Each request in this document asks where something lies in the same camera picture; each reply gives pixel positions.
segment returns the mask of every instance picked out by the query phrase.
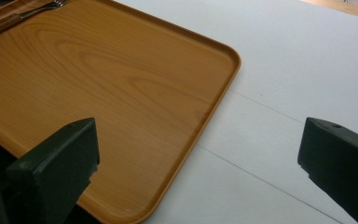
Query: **wood grain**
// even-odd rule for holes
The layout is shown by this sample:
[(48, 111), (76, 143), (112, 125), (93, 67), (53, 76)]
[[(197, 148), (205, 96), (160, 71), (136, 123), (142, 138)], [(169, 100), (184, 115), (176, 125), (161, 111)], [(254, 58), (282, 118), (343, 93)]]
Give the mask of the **wood grain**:
[(329, 7), (338, 11), (342, 11), (354, 16), (358, 16), (358, 6), (351, 5), (337, 0), (302, 0), (303, 2), (312, 3), (322, 7)]
[(19, 157), (96, 118), (101, 165), (78, 203), (103, 223), (140, 222), (240, 63), (227, 46), (118, 3), (69, 1), (0, 34), (0, 144)]

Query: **tray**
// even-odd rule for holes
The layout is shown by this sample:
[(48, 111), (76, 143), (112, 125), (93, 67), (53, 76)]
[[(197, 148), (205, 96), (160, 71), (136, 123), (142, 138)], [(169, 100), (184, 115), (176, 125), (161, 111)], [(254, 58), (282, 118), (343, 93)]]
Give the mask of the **tray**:
[(78, 204), (103, 223), (140, 222), (240, 64), (235, 50), (135, 9), (70, 0), (0, 34), (0, 144), (20, 157), (96, 118), (101, 164)]

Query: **orange tray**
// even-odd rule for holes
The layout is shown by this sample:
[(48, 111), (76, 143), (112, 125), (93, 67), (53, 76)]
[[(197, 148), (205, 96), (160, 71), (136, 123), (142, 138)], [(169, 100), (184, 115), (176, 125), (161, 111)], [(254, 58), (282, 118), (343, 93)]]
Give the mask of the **orange tray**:
[(20, 157), (96, 118), (101, 164), (78, 204), (103, 223), (140, 222), (240, 64), (228, 46), (143, 12), (70, 0), (0, 34), (0, 144)]

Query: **table surface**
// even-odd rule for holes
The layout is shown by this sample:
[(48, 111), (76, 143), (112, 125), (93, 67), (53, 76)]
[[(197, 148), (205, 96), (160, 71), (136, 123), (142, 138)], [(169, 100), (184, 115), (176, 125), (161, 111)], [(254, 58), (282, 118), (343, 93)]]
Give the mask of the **table surface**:
[(243, 64), (146, 223), (355, 223), (296, 163), (306, 117), (358, 133), (358, 17), (297, 0), (120, 0)]

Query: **tray rim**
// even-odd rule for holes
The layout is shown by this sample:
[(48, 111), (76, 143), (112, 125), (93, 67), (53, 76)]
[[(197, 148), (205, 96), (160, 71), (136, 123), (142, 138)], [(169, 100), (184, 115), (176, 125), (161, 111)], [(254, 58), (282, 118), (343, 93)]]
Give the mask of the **tray rim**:
[(13, 0), (0, 7), (0, 19), (8, 16), (12, 13), (23, 12), (23, 10), (29, 10), (34, 7), (42, 6), (47, 0)]
[[(206, 114), (207, 118), (205, 121), (203, 121), (200, 124), (200, 130), (197, 132), (197, 135), (192, 139), (191, 144), (189, 145), (189, 147), (183, 151), (183, 154), (181, 155), (181, 159), (179, 159), (177, 161), (177, 165), (175, 165), (175, 167), (173, 167), (171, 169), (172, 174), (169, 176), (169, 178), (167, 178), (167, 182), (166, 184), (164, 184), (164, 188), (161, 188), (161, 190), (159, 191), (158, 197), (154, 198), (155, 202), (152, 202), (150, 204), (152, 205), (148, 205), (145, 207), (145, 211), (142, 214), (140, 213), (137, 217), (136, 220), (132, 220), (130, 222), (122, 222), (122, 223), (139, 223), (142, 222), (144, 220), (146, 220), (148, 217), (150, 217), (153, 212), (157, 209), (158, 205), (160, 204), (162, 198), (165, 196), (165, 194), (167, 193), (168, 189), (170, 188), (173, 180), (176, 178), (177, 174), (179, 173), (179, 171), (181, 170), (183, 164), (186, 162), (186, 159), (188, 158), (189, 154), (191, 153), (192, 149), (194, 148), (194, 146), (197, 144), (198, 140), (200, 139), (200, 136), (202, 135), (204, 129), (206, 128), (206, 126), (208, 125), (209, 121), (211, 120), (211, 117), (213, 116), (216, 108), (219, 106), (220, 102), (222, 101), (222, 99), (224, 98), (230, 84), (232, 83), (232, 81), (234, 80), (234, 77), (237, 75), (238, 71), (241, 68), (241, 57), (239, 55), (239, 53), (233, 49), (232, 47), (223, 44), (219, 41), (213, 40), (210, 37), (207, 37), (205, 35), (201, 35), (199, 33), (193, 32), (191, 30), (188, 30), (182, 26), (176, 25), (174, 23), (171, 23), (169, 21), (165, 21), (163, 19), (157, 18), (153, 15), (147, 14), (141, 10), (138, 10), (136, 8), (133, 7), (128, 7), (124, 4), (118, 3), (116, 1), (113, 0), (93, 0), (94, 2), (100, 2), (103, 4), (106, 4), (107, 6), (110, 7), (115, 7), (116, 9), (120, 10), (120, 11), (124, 11), (125, 13), (131, 14), (134, 17), (140, 18), (142, 20), (147, 20), (151, 23), (155, 23), (158, 26), (164, 27), (167, 30), (170, 30), (172, 32), (175, 33), (179, 33), (180, 35), (185, 35), (190, 39), (193, 39), (196, 42), (201, 42), (204, 45), (207, 45), (213, 49), (217, 49), (220, 52), (223, 52), (224, 54), (226, 54), (228, 56), (228, 58), (232, 61), (232, 63), (234, 64), (232, 67), (230, 67), (230, 72), (229, 75), (227, 76), (227, 82), (222, 84), (222, 90), (220, 92), (218, 92), (216, 95), (218, 95), (218, 97), (216, 97), (216, 101), (212, 104), (212, 108), (211, 110)], [(99, 221), (101, 221), (102, 223), (108, 223), (109, 220), (103, 218), (103, 216), (101, 216), (101, 214), (103, 214), (103, 212), (98, 212), (98, 211), (102, 211), (102, 210), (93, 210), (91, 209), (92, 207), (87, 207), (85, 206), (85, 203), (78, 201), (77, 202), (83, 209), (85, 209), (86, 211), (88, 211), (88, 213), (92, 214), (94, 217), (96, 217)]]
[[(205, 41), (207, 41), (208, 45), (216, 45), (217, 47), (220, 48), (221, 51), (224, 51), (227, 55), (230, 55), (230, 58), (236, 60), (236, 62), (234, 62), (235, 69), (233, 69), (232, 73), (230, 74), (230, 78), (229, 78), (228, 83), (225, 85), (225, 88), (223, 88), (221, 93), (219, 94), (219, 97), (218, 97), (217, 101), (215, 102), (213, 108), (211, 109), (211, 112), (209, 113), (207, 119), (203, 122), (200, 130), (198, 131), (198, 133), (196, 135), (196, 137), (193, 139), (193, 142), (188, 147), (188, 150), (186, 151), (186, 153), (184, 153), (183, 158), (180, 160), (177, 168), (172, 173), (171, 178), (169, 179), (167, 185), (160, 192), (160, 194), (159, 194), (156, 202), (153, 204), (153, 206), (150, 206), (149, 211), (147, 213), (145, 213), (142, 217), (139, 217), (139, 219), (134, 222), (134, 223), (141, 223), (142, 221), (145, 221), (148, 217), (150, 217), (154, 213), (154, 211), (157, 209), (157, 207), (160, 204), (161, 200), (163, 199), (163, 197), (167, 193), (168, 189), (170, 188), (173, 180), (176, 178), (177, 174), (180, 172), (182, 166), (185, 164), (185, 162), (186, 162), (188, 156), (190, 155), (191, 151), (193, 150), (194, 146), (197, 144), (198, 140), (200, 139), (200, 136), (202, 135), (202, 133), (205, 130), (205, 128), (208, 125), (208, 123), (210, 122), (214, 112), (216, 111), (217, 107), (220, 105), (221, 101), (223, 100), (224, 96), (226, 95), (226, 92), (229, 89), (229, 86), (231, 85), (232, 81), (234, 80), (235, 76), (238, 74), (238, 71), (241, 68), (241, 56), (234, 48), (232, 48), (229, 45), (226, 45), (226, 44), (223, 44), (223, 43), (221, 43), (219, 41), (211, 39), (208, 36), (201, 35), (201, 34), (196, 33), (194, 31), (188, 30), (188, 29), (186, 29), (186, 28), (184, 28), (182, 26), (176, 25), (176, 24), (174, 24), (172, 22), (165, 21), (163, 19), (160, 19), (160, 18), (155, 17), (153, 15), (150, 15), (148, 13), (145, 13), (145, 12), (143, 12), (141, 10), (136, 9), (136, 8), (126, 6), (124, 4), (121, 4), (121, 3), (113, 1), (113, 0), (93, 0), (93, 1), (103, 2), (103, 3), (107, 4), (107, 5), (108, 4), (116, 5), (116, 7), (119, 7), (120, 10), (123, 10), (126, 13), (136, 13), (136, 17), (142, 17), (143, 19), (148, 19), (149, 21), (151, 21), (153, 23), (157, 23), (158, 25), (164, 26), (165, 28), (168, 28), (171, 31), (179, 30), (181, 35), (187, 35), (187, 36), (191, 35), (191, 36), (188, 36), (188, 37), (190, 37), (192, 39), (196, 39), (196, 41), (202, 40), (202, 42), (204, 42), (204, 43), (205, 43)], [(94, 213), (92, 213), (92, 215), (94, 217), (96, 217), (98, 220), (102, 221), (102, 222), (106, 221), (106, 220), (103, 220), (103, 219), (99, 218), (98, 216), (95, 216)]]

